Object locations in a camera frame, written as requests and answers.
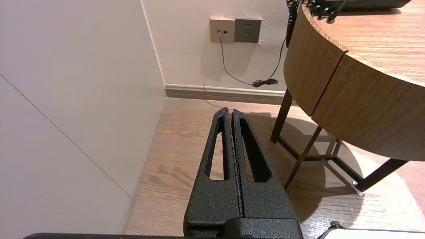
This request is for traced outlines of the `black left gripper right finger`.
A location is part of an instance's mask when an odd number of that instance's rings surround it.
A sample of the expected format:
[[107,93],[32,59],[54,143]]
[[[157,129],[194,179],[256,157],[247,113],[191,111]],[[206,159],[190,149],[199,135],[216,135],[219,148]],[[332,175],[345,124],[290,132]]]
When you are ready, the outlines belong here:
[[232,112],[232,133],[243,217],[296,219],[293,205],[249,118],[239,110]]

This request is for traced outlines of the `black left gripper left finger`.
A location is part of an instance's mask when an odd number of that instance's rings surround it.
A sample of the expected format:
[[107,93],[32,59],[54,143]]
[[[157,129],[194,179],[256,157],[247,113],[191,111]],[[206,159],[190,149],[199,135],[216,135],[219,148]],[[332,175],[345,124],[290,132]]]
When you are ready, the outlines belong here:
[[[220,133],[224,179],[212,180],[214,149]],[[228,220],[241,217],[243,209],[237,166],[229,109],[224,107],[212,119],[184,216],[184,233],[224,233]]]

